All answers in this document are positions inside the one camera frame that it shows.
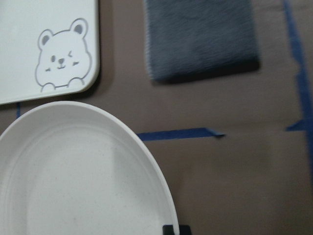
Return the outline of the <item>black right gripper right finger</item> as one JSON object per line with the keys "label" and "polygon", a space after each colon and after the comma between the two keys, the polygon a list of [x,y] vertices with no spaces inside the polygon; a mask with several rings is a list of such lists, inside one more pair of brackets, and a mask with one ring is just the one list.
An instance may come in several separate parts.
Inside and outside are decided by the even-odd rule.
{"label": "black right gripper right finger", "polygon": [[189,225],[179,225],[179,235],[191,235],[191,228]]}

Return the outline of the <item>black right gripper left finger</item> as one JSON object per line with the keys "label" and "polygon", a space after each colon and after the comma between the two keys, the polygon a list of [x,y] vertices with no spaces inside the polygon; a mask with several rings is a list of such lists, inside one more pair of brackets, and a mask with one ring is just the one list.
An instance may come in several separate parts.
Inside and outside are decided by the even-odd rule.
{"label": "black right gripper left finger", "polygon": [[174,235],[173,225],[164,225],[162,227],[162,234],[163,235]]}

